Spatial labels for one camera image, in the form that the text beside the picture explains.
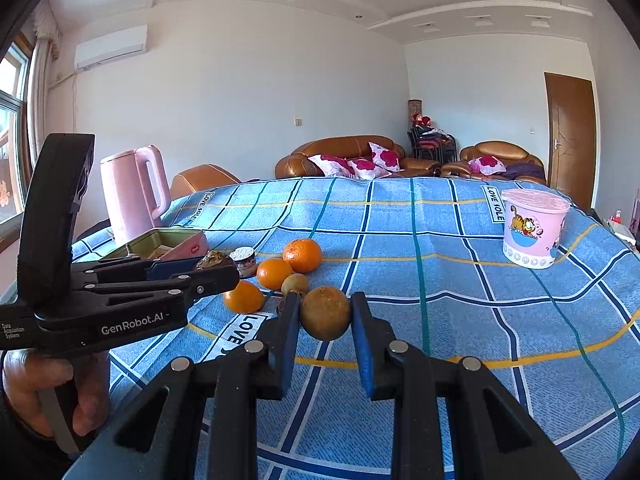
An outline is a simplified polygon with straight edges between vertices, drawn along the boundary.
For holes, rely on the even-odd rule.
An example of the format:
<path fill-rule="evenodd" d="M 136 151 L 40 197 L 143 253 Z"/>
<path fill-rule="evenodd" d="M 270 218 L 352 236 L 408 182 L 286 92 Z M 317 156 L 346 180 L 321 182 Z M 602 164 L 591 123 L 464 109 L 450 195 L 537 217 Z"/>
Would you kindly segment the left hand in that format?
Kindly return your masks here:
<path fill-rule="evenodd" d="M 52 429 L 43 415 L 37 392 L 74 381 L 78 403 L 73 412 L 73 430 L 78 436 L 99 429 L 110 411 L 110 357 L 95 353 L 75 376 L 70 361 L 50 358 L 35 350 L 12 350 L 2 367 L 3 396 L 13 415 L 43 437 L 52 437 Z"/>

